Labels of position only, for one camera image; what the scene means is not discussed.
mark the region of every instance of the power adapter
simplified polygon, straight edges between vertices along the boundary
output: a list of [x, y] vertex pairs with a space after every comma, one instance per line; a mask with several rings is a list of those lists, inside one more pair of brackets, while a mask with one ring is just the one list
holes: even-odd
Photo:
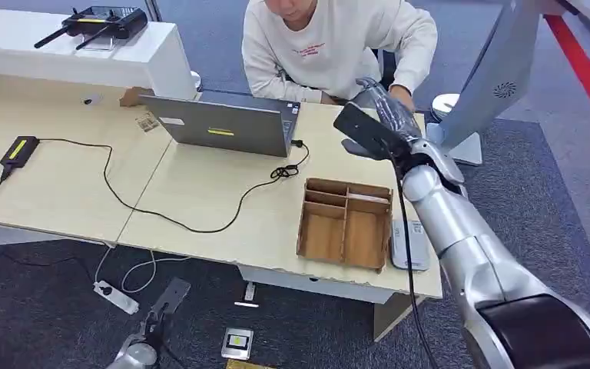
[[39, 139], [35, 136], [18, 136], [0, 161], [3, 165], [1, 180], [8, 179], [14, 169], [23, 168], [38, 145]]

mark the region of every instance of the wooden desk surface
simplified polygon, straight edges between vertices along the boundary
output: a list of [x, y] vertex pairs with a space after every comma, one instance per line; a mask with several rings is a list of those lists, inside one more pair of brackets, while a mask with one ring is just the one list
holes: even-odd
[[[310, 159], [295, 178], [260, 188], [247, 196], [236, 222], [217, 234], [195, 234], [153, 215], [134, 212], [119, 244], [189, 255], [212, 261], [273, 269], [317, 278], [408, 292], [406, 271], [390, 262], [381, 274], [300, 258], [297, 233], [307, 178], [327, 178], [396, 189], [388, 161], [349, 155], [340, 141], [345, 136], [333, 126], [340, 107], [304, 104], [295, 139], [302, 139]], [[270, 180], [270, 173], [287, 162], [299, 161], [303, 148], [293, 148], [289, 159], [178, 145], [174, 141], [153, 174], [138, 207], [159, 211], [189, 227], [215, 229], [236, 211], [240, 196], [250, 187]], [[393, 213], [400, 214], [395, 201]], [[410, 219], [417, 219], [412, 206]], [[442, 297], [439, 264], [428, 243], [430, 269], [416, 273], [416, 293]]]
[[[120, 108], [123, 92], [0, 76], [0, 160], [19, 135], [111, 145], [108, 177], [120, 196], [135, 204], [171, 138], [162, 129], [144, 133], [134, 121], [144, 109]], [[102, 100], [83, 104], [96, 96]], [[42, 142], [2, 185], [0, 225], [115, 242], [131, 211], [105, 186], [106, 159], [104, 148]]]

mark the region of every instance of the power strip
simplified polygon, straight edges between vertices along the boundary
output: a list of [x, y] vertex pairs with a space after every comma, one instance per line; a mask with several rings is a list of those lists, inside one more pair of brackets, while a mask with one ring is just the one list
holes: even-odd
[[94, 283], [94, 292], [101, 295], [105, 300], [118, 306], [121, 310], [132, 315], [139, 311], [139, 303], [133, 298], [128, 297], [123, 292], [114, 288], [106, 281], [99, 281]]

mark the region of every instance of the person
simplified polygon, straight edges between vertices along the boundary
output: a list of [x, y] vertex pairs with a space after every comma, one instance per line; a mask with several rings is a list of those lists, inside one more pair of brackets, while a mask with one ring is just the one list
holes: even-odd
[[403, 0], [250, 0], [243, 62], [252, 95], [335, 104], [380, 81], [371, 49], [396, 53], [392, 96], [414, 110], [437, 44], [430, 14]]

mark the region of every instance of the wooden organizer box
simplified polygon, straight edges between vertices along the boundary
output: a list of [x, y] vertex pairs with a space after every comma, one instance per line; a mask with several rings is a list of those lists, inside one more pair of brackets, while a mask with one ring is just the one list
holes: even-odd
[[307, 179], [297, 254], [380, 273], [392, 229], [392, 199], [389, 188]]

